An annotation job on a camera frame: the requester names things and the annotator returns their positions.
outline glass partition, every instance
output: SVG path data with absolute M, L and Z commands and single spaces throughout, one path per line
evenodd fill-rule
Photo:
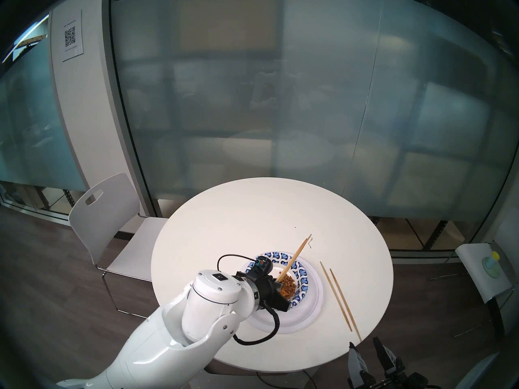
M 508 175 L 517 71 L 420 3 L 117 0 L 111 21 L 129 130 L 166 217 L 217 184 L 286 177 L 342 195 L 388 242 L 410 234 L 391 249 L 454 249 Z
M 0 79 L 0 184 L 6 203 L 38 212 L 68 214 L 72 202 L 63 190 L 86 191 L 59 119 L 48 39 Z

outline wooden chopstick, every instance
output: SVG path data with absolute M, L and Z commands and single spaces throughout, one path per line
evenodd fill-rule
M 292 259 L 290 259 L 288 261 L 288 263 L 286 264 L 285 268 L 283 269 L 283 271 L 281 272 L 279 277 L 276 279 L 276 282 L 281 282 L 283 280 L 283 278 L 285 277 L 286 273 L 289 271 L 290 267 L 292 266 L 292 263 L 294 263 L 295 259 L 299 256 L 299 254 L 301 253 L 302 249 L 305 247 L 306 243 L 308 242 L 308 240 L 310 239 L 311 236 L 312 236 L 312 234 L 310 234 L 308 236 L 308 238 L 305 241 L 302 242 L 301 246 L 295 252 L 295 254 L 292 257 Z
M 359 330 L 357 328 L 357 324 L 355 323 L 355 320 L 353 319 L 353 315 L 351 315 L 350 307 L 348 307 L 348 303 L 346 302 L 346 298 L 344 298 L 343 291 L 340 289 L 339 282 L 335 278 L 335 275 L 333 274 L 333 270 L 330 269 L 330 273 L 332 274 L 333 281 L 335 282 L 335 284 L 337 285 L 337 288 L 339 289 L 339 293 L 340 293 L 341 298 L 344 301 L 344 305 L 346 306 L 346 309 L 348 310 L 348 315 L 350 316 L 350 319 L 353 322 L 353 327 L 355 328 L 355 332 L 357 332 L 357 336 L 359 337 L 359 340 L 362 341 Z
M 350 328 L 350 331 L 353 332 L 353 330 L 351 330 L 350 321 L 348 320 L 348 317 L 346 316 L 346 312 L 344 312 L 343 305 L 340 303 L 339 296 L 337 295 L 337 292 L 335 291 L 335 287 L 333 287 L 332 281 L 330 280 L 330 277 L 328 276 L 328 273 L 326 273 L 326 269 L 324 268 L 323 262 L 319 261 L 319 263 L 321 264 L 321 267 L 323 268 L 323 271 L 324 271 L 324 275 L 328 279 L 328 283 L 330 284 L 330 287 L 332 288 L 332 292 L 335 295 L 335 298 L 337 299 L 337 302 L 339 303 L 339 307 L 340 307 L 340 310 L 343 312 L 344 319 L 346 320 L 346 323 L 348 324 L 348 327 Z

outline small bottle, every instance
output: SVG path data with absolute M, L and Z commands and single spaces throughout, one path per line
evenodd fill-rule
M 484 262 L 485 267 L 487 269 L 492 269 L 496 265 L 498 260 L 499 260 L 499 254 L 496 251 L 492 251 L 492 255 L 485 258 L 485 262 Z

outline dark floor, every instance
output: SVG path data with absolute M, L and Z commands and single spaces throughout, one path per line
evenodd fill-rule
M 114 239 L 103 257 L 109 262 L 126 244 Z M 358 346 L 370 373 L 383 378 L 371 338 L 400 356 L 409 373 L 430 384 L 454 388 L 472 366 L 498 345 L 491 324 L 459 338 L 489 318 L 469 276 L 429 281 L 438 265 L 395 265 L 393 294 L 372 335 Z M 462 270 L 460 263 L 442 274 Z M 151 283 L 110 275 L 120 308 L 149 315 L 157 306 Z M 116 312 L 101 272 L 74 232 L 0 206 L 0 324 L 29 366 L 57 382 L 100 373 L 141 323 Z M 319 389 L 346 388 L 347 355 L 320 367 Z M 228 371 L 214 362 L 212 370 Z

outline white tabletop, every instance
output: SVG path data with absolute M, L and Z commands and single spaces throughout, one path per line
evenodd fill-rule
M 202 269 L 216 269 L 224 254 L 255 257 L 294 253 L 312 234 L 301 256 L 318 271 L 325 293 L 319 316 L 306 328 L 254 346 L 229 340 L 216 355 L 227 364 L 265 372 L 318 366 L 359 344 L 350 332 L 319 261 L 332 268 L 364 339 L 377 326 L 391 298 L 393 265 L 373 223 L 342 197 L 315 185 L 284 178 L 249 178 L 208 189 L 182 205 L 166 222 L 152 256 L 152 281 L 160 305 L 174 299 Z M 235 274 L 242 258 L 227 257 L 220 269 Z M 257 340 L 265 332 L 244 321 L 237 336 Z M 276 352 L 293 356 L 279 362 Z

